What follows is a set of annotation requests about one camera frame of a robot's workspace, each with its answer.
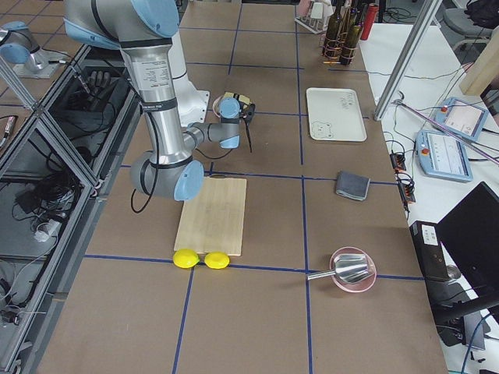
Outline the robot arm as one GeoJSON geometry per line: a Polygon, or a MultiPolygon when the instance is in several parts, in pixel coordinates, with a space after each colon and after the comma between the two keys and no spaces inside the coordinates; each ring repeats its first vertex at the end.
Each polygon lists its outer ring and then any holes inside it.
{"type": "Polygon", "coordinates": [[[217,123],[193,120],[207,99],[186,75],[175,2],[67,1],[64,22],[72,39],[122,54],[153,144],[133,163],[134,188],[176,201],[194,198],[204,169],[193,151],[206,141],[238,147],[242,105],[224,97],[217,123]]]}
{"type": "Polygon", "coordinates": [[[32,79],[53,77],[62,59],[61,53],[44,50],[22,21],[1,25],[1,56],[17,76],[32,79]]]}

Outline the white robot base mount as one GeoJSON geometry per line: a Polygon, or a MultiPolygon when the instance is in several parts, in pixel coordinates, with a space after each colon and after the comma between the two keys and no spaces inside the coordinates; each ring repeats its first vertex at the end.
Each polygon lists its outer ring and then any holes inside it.
{"type": "Polygon", "coordinates": [[[178,119],[178,126],[186,127],[192,122],[203,122],[206,116],[207,101],[210,93],[197,90],[188,77],[182,41],[180,38],[179,14],[174,1],[165,1],[166,10],[162,19],[166,26],[173,28],[175,34],[168,45],[166,62],[168,64],[168,80],[166,85],[165,101],[176,99],[177,105],[167,110],[162,122],[165,125],[174,125],[178,119]]]}

